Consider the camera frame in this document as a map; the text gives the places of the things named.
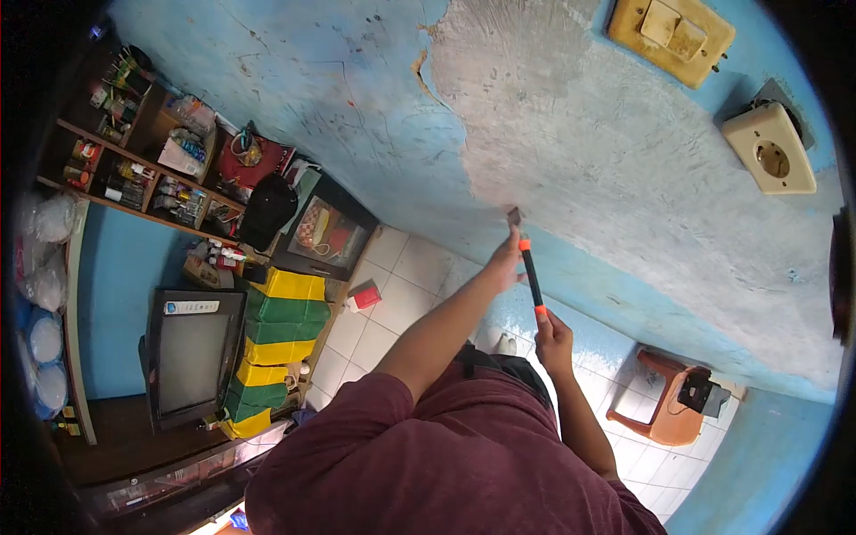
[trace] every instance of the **black monitor frame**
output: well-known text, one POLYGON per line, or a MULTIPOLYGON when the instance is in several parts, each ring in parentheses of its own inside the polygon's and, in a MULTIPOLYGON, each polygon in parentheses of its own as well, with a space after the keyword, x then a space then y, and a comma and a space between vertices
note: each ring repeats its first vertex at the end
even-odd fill
POLYGON ((149 416, 154 432, 164 431, 177 425, 203 419, 223 408, 229 381, 235 372, 235 363, 241 357, 244 342, 244 309, 247 294, 232 289, 186 290, 156 288, 152 293, 152 308, 149 312, 149 324, 146 334, 140 337, 140 365, 146 378, 146 399, 149 404, 149 416), (161 334, 165 318, 176 318, 194 314, 164 314, 163 309, 169 301, 220 301, 216 315, 229 316, 223 352, 220 355, 220 372, 217 377, 217 396, 188 407, 182 407, 165 413, 160 407, 160 353, 161 334))

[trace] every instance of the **monitor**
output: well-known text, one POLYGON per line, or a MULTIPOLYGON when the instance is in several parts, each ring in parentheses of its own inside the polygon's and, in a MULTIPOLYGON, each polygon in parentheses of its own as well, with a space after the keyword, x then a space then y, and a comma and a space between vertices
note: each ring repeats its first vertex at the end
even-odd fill
POLYGON ((243 347, 246 303, 234 290, 154 291, 140 363, 155 432, 223 408, 243 347))

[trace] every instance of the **sticker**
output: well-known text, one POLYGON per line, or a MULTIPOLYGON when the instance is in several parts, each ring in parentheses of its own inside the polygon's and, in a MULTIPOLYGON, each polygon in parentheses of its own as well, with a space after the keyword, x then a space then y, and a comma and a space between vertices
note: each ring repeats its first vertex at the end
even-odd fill
POLYGON ((216 312, 220 301, 167 301, 163 304, 164 314, 207 314, 216 312))

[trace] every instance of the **paint bottle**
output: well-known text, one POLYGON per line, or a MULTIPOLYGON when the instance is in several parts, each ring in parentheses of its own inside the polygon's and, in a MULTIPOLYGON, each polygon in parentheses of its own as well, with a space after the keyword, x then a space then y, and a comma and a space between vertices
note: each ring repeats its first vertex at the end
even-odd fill
POLYGON ((223 255, 219 255, 216 257, 212 256, 211 258, 208 259, 208 264, 213 265, 214 267, 216 267, 219 270, 234 271, 234 270, 238 269, 238 261, 237 260, 233 260, 233 259, 224 257, 223 255))

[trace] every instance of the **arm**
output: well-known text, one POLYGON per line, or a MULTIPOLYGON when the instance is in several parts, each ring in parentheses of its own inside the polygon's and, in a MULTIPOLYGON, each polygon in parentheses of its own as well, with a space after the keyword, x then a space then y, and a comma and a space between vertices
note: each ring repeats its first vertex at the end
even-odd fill
POLYGON ((580 385, 574 377, 571 350, 574 332, 556 315, 538 315, 536 352, 544 369, 556 386, 562 441, 597 475, 612 481, 618 479, 612 446, 595 419, 580 385))
POLYGON ((520 231, 511 226, 508 239, 497 248, 478 275, 440 306, 411 325, 383 357, 375 372, 401 380, 415 404, 443 373, 497 294, 522 280, 517 264, 520 231))

